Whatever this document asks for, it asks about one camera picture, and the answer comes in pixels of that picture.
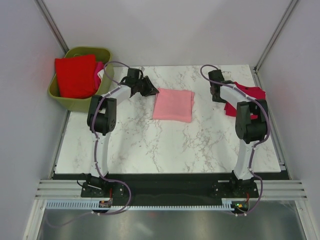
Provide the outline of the light pink t shirt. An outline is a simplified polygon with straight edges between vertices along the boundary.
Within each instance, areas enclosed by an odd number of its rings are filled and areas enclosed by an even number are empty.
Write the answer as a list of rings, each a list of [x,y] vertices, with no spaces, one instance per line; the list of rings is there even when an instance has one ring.
[[[195,93],[191,90],[158,88],[152,119],[191,123]]]

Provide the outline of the crimson t shirt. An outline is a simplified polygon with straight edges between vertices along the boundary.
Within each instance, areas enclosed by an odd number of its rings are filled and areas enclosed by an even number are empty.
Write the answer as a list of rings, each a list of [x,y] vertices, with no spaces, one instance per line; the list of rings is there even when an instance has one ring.
[[[239,84],[238,82],[234,83],[238,89],[240,89],[242,92],[246,93],[252,98],[256,98],[257,100],[265,100],[266,99],[266,92],[263,91],[260,87],[254,86],[244,86]],[[225,103],[225,114],[230,117],[236,117],[237,111],[236,108],[233,107],[229,102]]]

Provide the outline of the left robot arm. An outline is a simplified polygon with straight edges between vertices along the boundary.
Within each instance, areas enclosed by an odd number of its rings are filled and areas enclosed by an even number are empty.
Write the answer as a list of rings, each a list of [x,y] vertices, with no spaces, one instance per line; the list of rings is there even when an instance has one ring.
[[[96,178],[107,179],[108,148],[112,131],[117,124],[117,107],[136,93],[143,97],[159,93],[150,78],[138,68],[130,67],[119,85],[103,95],[91,98],[87,114],[87,125],[93,135],[93,167],[90,174]]]

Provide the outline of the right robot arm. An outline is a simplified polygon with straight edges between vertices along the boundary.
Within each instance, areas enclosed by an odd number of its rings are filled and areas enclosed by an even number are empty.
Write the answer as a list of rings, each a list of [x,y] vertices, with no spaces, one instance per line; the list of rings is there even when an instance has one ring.
[[[259,87],[241,85],[225,80],[222,71],[212,70],[208,73],[212,101],[224,103],[225,114],[235,117],[235,132],[240,139],[239,153],[233,174],[236,178],[229,184],[229,191],[235,197],[247,191],[247,181],[253,177],[252,150],[255,144],[263,141],[268,133],[268,113],[266,93]]]

